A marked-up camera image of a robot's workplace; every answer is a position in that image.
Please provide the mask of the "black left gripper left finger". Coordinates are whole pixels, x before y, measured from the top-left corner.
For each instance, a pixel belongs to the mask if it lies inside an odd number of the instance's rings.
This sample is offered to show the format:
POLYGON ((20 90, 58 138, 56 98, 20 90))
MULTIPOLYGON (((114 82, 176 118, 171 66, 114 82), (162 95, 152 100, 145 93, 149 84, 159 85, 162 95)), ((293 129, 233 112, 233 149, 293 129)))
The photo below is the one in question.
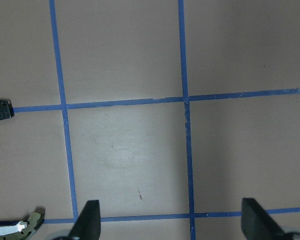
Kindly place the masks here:
POLYGON ((70 240, 98 240, 101 235, 101 212, 99 200, 88 200, 70 230, 70 240))

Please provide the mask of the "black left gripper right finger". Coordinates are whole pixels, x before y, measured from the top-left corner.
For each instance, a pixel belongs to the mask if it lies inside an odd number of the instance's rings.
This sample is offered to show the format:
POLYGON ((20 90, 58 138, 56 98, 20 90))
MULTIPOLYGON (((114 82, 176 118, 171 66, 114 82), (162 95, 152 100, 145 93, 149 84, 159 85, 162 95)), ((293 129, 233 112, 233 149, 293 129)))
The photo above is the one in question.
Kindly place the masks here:
POLYGON ((280 240, 285 235, 254 198, 241 201, 241 231, 246 240, 280 240))

